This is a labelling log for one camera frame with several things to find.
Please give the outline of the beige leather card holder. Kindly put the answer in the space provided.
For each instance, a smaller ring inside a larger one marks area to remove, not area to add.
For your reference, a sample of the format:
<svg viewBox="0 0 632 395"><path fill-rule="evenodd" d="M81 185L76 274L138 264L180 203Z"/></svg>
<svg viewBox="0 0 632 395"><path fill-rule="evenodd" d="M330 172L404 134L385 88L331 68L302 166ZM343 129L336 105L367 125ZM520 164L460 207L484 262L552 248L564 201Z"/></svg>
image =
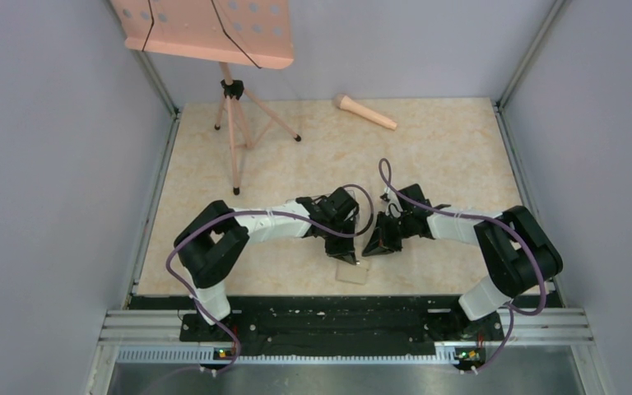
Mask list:
<svg viewBox="0 0 632 395"><path fill-rule="evenodd" d="M337 264L335 280L349 284L364 285L369 277L371 263L361 259L354 264L339 262Z"/></svg>

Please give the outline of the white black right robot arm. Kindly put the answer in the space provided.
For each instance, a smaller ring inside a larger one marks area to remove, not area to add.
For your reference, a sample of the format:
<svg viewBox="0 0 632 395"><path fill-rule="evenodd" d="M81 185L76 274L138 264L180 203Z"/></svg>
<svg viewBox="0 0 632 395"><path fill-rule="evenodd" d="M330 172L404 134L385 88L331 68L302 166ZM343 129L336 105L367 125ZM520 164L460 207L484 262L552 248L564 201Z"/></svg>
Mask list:
<svg viewBox="0 0 632 395"><path fill-rule="evenodd" d="M381 211L363 256L402 250L404 239L418 236L477 246L488 274L458 298L449 326L461 339L473 338L483 318L563 269L557 249L524 206L483 213L449 205L431 206L419 184L399 190L396 214Z"/></svg>

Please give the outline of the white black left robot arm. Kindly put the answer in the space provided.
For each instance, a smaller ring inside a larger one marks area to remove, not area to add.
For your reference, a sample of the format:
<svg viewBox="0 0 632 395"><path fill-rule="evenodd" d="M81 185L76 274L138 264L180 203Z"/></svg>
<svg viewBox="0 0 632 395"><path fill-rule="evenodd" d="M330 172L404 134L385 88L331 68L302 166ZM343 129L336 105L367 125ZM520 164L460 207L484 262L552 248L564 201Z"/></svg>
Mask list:
<svg viewBox="0 0 632 395"><path fill-rule="evenodd" d="M201 317L200 330L212 340L227 335L235 340L225 279L245 248L275 239L321 238L328 257L353 264L359 213L356 198L343 187L267 208L234 208L217 200L180 232L167 260L178 258L190 276L182 283Z"/></svg>

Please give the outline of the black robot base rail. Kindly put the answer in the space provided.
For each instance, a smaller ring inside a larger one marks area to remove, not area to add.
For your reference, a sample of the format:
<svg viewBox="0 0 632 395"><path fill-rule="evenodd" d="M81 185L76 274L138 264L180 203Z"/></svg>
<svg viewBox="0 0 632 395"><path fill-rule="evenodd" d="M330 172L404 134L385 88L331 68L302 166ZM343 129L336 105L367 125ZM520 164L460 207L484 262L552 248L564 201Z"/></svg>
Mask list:
<svg viewBox="0 0 632 395"><path fill-rule="evenodd" d="M134 296L131 310L180 312L182 342L220 342L215 355L427 356L436 343L474 347L515 334L500 314L471 321L457 295L231 296L229 315L208 323L193 300L181 296Z"/></svg>

